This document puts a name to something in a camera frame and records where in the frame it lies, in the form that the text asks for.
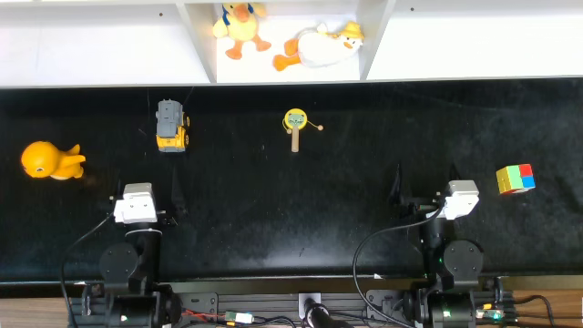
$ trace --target red cube face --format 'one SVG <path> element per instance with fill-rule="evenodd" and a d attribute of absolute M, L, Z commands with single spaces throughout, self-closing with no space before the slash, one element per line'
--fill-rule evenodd
<path fill-rule="evenodd" d="M 520 176 L 521 177 L 532 177 L 532 168 L 530 167 L 530 164 L 523 164 L 523 165 L 518 165 L 518 168 L 520 169 Z"/>

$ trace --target white duck plush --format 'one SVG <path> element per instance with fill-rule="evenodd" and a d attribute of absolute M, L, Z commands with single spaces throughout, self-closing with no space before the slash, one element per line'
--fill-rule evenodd
<path fill-rule="evenodd" d="M 285 43 L 285 55 L 277 55 L 273 65 L 278 71 L 294 64 L 307 67 L 326 67 L 343 61 L 358 52 L 363 45 L 361 27 L 348 22 L 338 35 L 328 33 L 325 24 L 302 31 L 297 38 Z"/>

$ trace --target blue cube face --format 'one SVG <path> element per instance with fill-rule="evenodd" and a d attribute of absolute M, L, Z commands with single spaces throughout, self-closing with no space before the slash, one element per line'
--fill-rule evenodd
<path fill-rule="evenodd" d="M 522 184 L 524 185 L 524 188 L 534 188 L 535 187 L 535 178 L 524 177 L 524 178 L 522 178 Z"/>

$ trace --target yellow hat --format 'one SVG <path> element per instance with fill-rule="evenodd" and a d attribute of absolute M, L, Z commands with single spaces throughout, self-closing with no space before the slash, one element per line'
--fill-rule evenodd
<path fill-rule="evenodd" d="M 354 22 L 348 22 L 346 27 L 342 32 L 340 32 L 341 36 L 347 36 L 351 38 L 361 38 L 364 39 L 364 35 L 361 32 L 361 26 Z"/>

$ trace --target blue vest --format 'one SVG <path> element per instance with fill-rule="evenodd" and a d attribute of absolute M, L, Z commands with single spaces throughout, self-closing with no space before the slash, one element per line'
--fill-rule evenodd
<path fill-rule="evenodd" d="M 253 6 L 251 4 L 247 4 L 247 9 L 249 9 L 249 12 L 251 14 L 253 14 Z M 225 9 L 225 6 L 222 7 L 222 21 L 225 23 L 226 26 L 230 25 L 230 21 L 229 18 L 227 18 L 227 14 L 229 12 L 227 11 L 227 9 Z"/>

